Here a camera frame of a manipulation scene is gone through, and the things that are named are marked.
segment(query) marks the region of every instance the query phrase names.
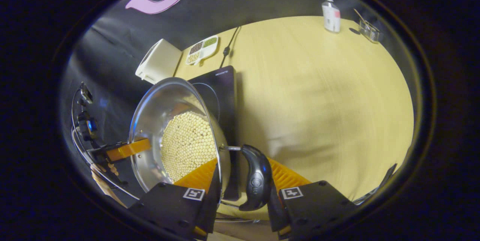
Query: metal bracket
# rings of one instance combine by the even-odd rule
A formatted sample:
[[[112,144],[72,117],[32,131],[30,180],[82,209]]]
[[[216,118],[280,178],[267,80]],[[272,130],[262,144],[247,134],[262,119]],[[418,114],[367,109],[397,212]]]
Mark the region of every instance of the metal bracket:
[[[393,172],[395,171],[395,168],[396,168],[396,163],[387,170],[387,173],[385,174],[384,179],[382,180],[382,182],[377,188],[374,188],[371,192],[365,194],[364,196],[358,198],[357,200],[354,200],[353,203],[355,205],[361,205],[366,200],[370,199],[372,195],[374,195],[377,192],[377,190],[379,190],[379,188],[383,187],[387,183],[387,181],[389,181],[389,179],[393,176]]]
[[[185,238],[194,235],[205,190],[158,183],[129,210],[152,224]]]
[[[94,140],[91,141],[90,143],[92,145],[94,145],[94,143],[96,144]],[[97,148],[86,150],[86,152],[90,154],[90,157],[93,159],[95,163],[103,163],[103,162],[111,163],[109,157],[106,154],[106,151],[122,147],[126,144],[127,142],[117,142],[116,144],[105,144]]]
[[[282,189],[279,194],[290,224],[290,231],[288,227],[279,231],[279,237],[291,241],[325,234],[357,208],[327,181]]]
[[[221,190],[222,186],[220,185],[220,177],[217,164],[215,166],[213,177],[211,178],[208,193],[205,196],[204,204],[200,209],[200,213],[197,217],[196,222],[197,226],[207,233],[213,233],[213,225],[216,218],[216,209],[218,208],[218,203],[220,202]]]

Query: white bottle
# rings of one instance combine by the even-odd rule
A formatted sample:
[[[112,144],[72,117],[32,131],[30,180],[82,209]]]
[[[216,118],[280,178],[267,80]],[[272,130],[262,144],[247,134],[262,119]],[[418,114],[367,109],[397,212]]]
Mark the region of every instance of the white bottle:
[[[322,10],[326,30],[335,33],[340,32],[340,10],[333,4],[333,0],[325,0],[322,3]]]

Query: black backdrop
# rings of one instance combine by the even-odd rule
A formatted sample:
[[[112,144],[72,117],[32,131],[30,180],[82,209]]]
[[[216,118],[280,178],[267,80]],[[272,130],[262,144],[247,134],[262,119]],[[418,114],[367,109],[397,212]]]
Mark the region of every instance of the black backdrop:
[[[99,137],[105,142],[125,141],[130,121],[137,104],[151,84],[134,75],[137,66],[151,45],[163,38],[179,49],[239,25],[266,19],[322,15],[324,0],[181,0],[158,14],[145,14],[135,9],[125,9],[130,0],[118,0],[99,12],[85,34],[75,45],[66,73],[60,83],[60,123],[63,137],[70,150],[71,159],[94,190],[99,190],[89,178],[90,168],[78,155],[71,140],[72,94],[87,83],[96,103],[89,112],[98,120]],[[406,78],[412,95],[414,113],[417,109],[416,89],[413,86],[411,64],[401,41],[386,28],[381,17],[361,0],[334,0],[343,19],[356,21],[354,8],[375,26],[383,36],[381,43],[389,51]],[[143,190],[133,180],[128,164],[117,164],[120,176],[130,183],[129,191],[142,195]],[[123,193],[122,202],[130,205],[132,199]]]
[[[473,113],[475,75],[473,53],[475,0],[381,0],[412,29],[432,62],[438,90],[434,141],[425,163],[414,173],[400,196],[338,238],[472,239],[476,233],[473,200],[474,139],[478,116]],[[5,179],[4,218],[7,240],[139,239],[82,195],[55,160],[62,135],[53,111],[63,64],[49,60],[67,31],[98,0],[5,0],[3,78],[7,90],[4,115],[9,142],[5,153],[11,175]],[[455,13],[447,9],[456,6]],[[418,24],[419,15],[422,24]]]

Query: stainless steel pot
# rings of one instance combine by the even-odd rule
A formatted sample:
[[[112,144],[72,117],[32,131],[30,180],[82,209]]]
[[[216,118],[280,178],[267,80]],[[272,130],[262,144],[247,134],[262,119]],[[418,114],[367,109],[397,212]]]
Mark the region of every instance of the stainless steel pot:
[[[244,145],[228,147],[220,126],[210,118],[204,101],[197,90],[186,80],[167,78],[161,80],[144,95],[133,115],[130,124],[129,142],[148,138],[151,149],[132,156],[132,169],[145,192],[159,182],[172,184],[161,159],[161,140],[168,122],[185,112],[195,112],[209,122],[214,135],[218,171],[220,178],[220,199],[230,178],[230,150],[240,151],[250,165],[247,182],[247,202],[238,208],[242,211],[259,209],[266,204],[272,185],[271,166],[259,150]]]

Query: black mount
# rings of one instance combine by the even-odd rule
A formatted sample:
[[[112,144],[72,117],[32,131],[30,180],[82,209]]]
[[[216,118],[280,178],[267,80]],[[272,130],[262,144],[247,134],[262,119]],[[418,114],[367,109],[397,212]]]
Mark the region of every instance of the black mount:
[[[79,150],[79,152],[85,152],[87,156],[93,161],[95,164],[100,166],[100,171],[102,171],[102,174],[108,177],[113,183],[116,185],[122,187],[122,188],[127,188],[128,187],[128,182],[126,181],[121,181],[118,176],[113,173],[109,167],[110,160],[108,159],[108,156],[106,155],[106,151],[113,149],[115,147],[121,147],[122,145],[126,144],[125,142],[117,142],[116,144],[104,144],[100,145],[98,143],[98,137],[96,135],[96,132],[98,130],[97,128],[97,122],[96,119],[93,116],[90,116],[87,106],[90,104],[93,104],[93,96],[92,93],[89,91],[87,88],[86,84],[84,82],[81,83],[78,91],[81,94],[81,98],[77,100],[77,105],[80,107],[79,114],[76,116],[76,120],[74,119],[74,101],[75,101],[75,96],[77,93],[74,94],[73,99],[72,99],[72,126],[74,130],[76,130],[77,138],[79,141],[84,141],[84,142],[89,142],[92,149],[86,150]],[[109,188],[112,190],[116,190],[117,186],[112,184],[111,182],[106,182],[108,184]]]
[[[213,232],[220,189],[217,165],[206,195],[204,190],[158,183],[129,210],[165,231],[206,241]]]
[[[278,239],[303,240],[331,231],[357,206],[327,181],[272,190],[268,203],[271,230]]]

